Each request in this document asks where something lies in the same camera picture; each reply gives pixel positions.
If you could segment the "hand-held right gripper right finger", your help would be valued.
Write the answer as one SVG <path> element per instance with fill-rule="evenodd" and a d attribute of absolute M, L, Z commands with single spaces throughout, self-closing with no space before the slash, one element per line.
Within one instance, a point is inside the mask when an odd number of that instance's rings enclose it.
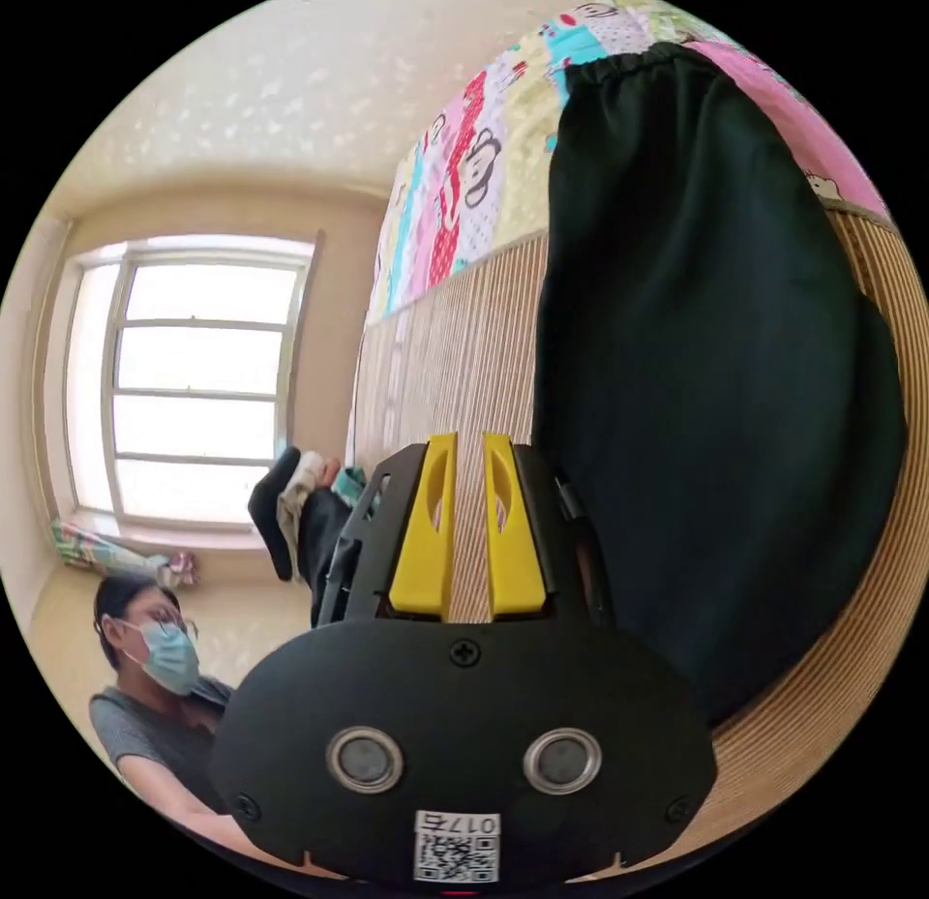
<path fill-rule="evenodd" d="M 483 435 L 487 576 L 492 620 L 539 615 L 547 592 L 515 449 L 506 435 Z"/>

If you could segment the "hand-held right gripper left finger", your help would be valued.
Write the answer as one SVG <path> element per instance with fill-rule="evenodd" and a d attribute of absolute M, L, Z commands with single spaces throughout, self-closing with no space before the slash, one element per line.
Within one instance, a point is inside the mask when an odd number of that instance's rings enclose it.
<path fill-rule="evenodd" d="M 450 614 L 458 436 L 425 445 L 388 601 L 394 613 L 425 620 Z"/>

